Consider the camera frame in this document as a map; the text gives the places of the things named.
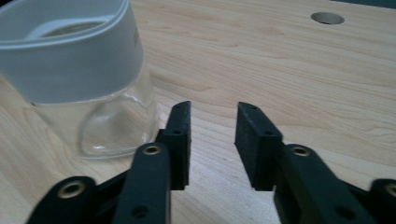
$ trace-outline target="plastic container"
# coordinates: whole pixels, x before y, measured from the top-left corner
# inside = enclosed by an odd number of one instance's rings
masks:
[[[0,8],[0,74],[84,158],[131,154],[158,130],[129,0]]]

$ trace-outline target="wooden table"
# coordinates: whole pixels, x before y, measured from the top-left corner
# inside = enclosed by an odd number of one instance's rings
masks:
[[[346,182],[396,178],[396,11],[322,0],[137,0],[162,126],[192,102],[191,179],[173,223],[278,223],[233,145],[239,101],[259,106],[286,143],[312,147]],[[327,25],[311,14],[332,12]],[[22,223],[71,175],[101,183],[131,158],[84,161],[0,79],[0,223]]]

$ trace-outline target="light wood surface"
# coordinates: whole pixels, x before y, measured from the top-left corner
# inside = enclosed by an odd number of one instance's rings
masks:
[[[173,223],[279,223],[233,145],[236,106],[259,106],[286,143],[312,147],[346,182],[396,179],[396,11],[321,0],[138,0],[161,109],[192,102],[191,179]],[[312,21],[315,12],[345,18]],[[131,158],[84,161],[0,79],[0,223],[22,223],[58,181],[101,183]]]

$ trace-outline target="transparent container base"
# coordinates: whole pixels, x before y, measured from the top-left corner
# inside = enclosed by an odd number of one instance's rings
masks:
[[[66,104],[32,104],[34,111],[85,159],[129,155],[154,140],[158,109],[149,74],[103,98]]]

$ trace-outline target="wooden tabletop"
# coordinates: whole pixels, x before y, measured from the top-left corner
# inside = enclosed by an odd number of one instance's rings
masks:
[[[161,109],[192,102],[190,185],[173,223],[279,223],[233,145],[236,106],[261,108],[285,143],[313,148],[346,182],[396,179],[396,10],[325,0],[134,0]],[[311,19],[331,12],[344,23]],[[0,79],[0,223],[22,223],[58,181],[101,183],[131,158],[75,156]]]

